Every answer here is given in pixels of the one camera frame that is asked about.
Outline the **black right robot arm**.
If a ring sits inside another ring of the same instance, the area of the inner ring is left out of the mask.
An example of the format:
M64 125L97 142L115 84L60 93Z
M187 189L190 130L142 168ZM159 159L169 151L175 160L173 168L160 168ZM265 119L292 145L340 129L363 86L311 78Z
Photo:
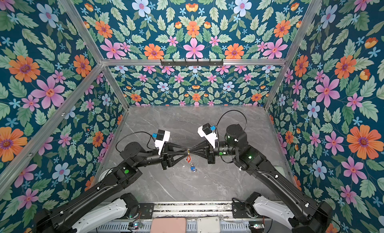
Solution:
M227 127L223 141L215 133L215 127L205 124L198 128L204 138L187 152L212 161L217 156L229 155L239 170L262 182L277 196L281 203L268 200L259 193L248 199L248 205L259 216L284 225L293 233L324 233L332 220L332 207L318 203L301 192L284 177L259 150L249 145L247 134L239 124Z

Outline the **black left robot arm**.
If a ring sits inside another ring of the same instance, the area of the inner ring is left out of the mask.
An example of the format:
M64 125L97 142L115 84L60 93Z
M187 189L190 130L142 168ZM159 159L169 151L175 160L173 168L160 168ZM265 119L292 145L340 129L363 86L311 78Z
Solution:
M34 233L88 233L95 228L122 217L135 218L139 203L131 194L123 194L110 204L99 205L128 188L141 175L140 167L161 164L163 168L174 166L187 156L185 147L165 143L155 150L144 150L138 142L129 143L120 153L123 161L106 171L93 187L74 200L38 213Z

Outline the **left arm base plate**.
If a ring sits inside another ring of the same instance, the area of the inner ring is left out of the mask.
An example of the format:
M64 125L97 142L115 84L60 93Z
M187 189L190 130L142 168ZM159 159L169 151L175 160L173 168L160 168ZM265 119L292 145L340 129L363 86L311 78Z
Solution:
M129 214L130 219L148 220L151 219L154 213L154 203L139 203L134 207Z

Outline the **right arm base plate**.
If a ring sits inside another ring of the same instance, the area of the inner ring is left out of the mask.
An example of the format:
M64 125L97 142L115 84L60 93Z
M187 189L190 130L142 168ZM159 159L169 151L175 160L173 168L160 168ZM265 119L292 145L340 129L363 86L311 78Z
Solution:
M232 215L234 219L256 219L260 216L256 210L241 202L232 202Z

